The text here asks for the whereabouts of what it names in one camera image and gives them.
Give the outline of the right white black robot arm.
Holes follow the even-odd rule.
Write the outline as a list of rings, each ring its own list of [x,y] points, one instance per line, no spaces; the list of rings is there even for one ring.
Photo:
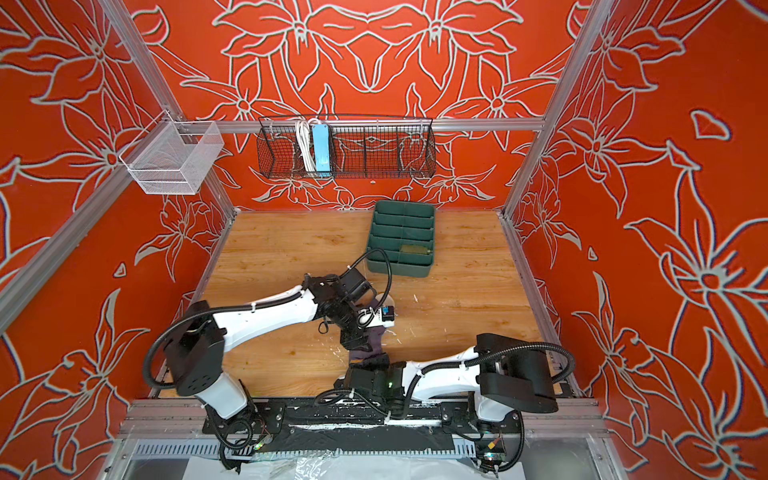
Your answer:
[[[358,401],[386,420],[404,420],[415,403],[466,394],[477,420],[495,424],[513,411],[557,412],[555,386],[575,367],[574,355],[558,344],[483,333],[475,346],[454,356],[351,366],[337,386],[318,394],[314,403]]]

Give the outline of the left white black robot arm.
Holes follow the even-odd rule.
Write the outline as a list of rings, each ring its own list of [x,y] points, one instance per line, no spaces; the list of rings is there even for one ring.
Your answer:
[[[350,352],[371,353],[373,335],[393,326],[390,292],[377,292],[355,264],[341,274],[305,275],[302,282],[254,302],[212,307],[192,304],[182,318],[153,342],[142,364],[145,383],[197,398],[221,453],[238,452],[270,432],[244,384],[223,369],[226,353],[266,334],[317,321],[335,325]]]

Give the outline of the purple striped sock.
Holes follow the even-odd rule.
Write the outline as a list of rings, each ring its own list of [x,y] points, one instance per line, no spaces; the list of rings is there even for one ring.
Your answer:
[[[380,307],[384,305],[393,305],[395,307],[394,300],[389,296],[385,296],[383,293],[378,294],[376,296],[376,299],[381,301]],[[357,362],[364,361],[368,358],[381,355],[383,353],[382,337],[388,329],[390,328],[384,328],[384,327],[366,328],[365,334],[367,335],[368,349],[367,350],[357,349],[357,350],[350,351],[349,362],[357,363]]]

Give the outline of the green compartment tray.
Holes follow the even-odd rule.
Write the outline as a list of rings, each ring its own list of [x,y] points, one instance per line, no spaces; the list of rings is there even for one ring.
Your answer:
[[[395,200],[378,201],[373,209],[365,259],[373,273],[426,278],[435,262],[435,218],[433,205]],[[402,244],[424,245],[431,255],[409,255]]]

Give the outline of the green striped sock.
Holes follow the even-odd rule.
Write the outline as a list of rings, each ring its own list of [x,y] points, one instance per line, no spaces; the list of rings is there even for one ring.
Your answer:
[[[409,255],[431,255],[432,249],[424,245],[402,244],[399,251]]]

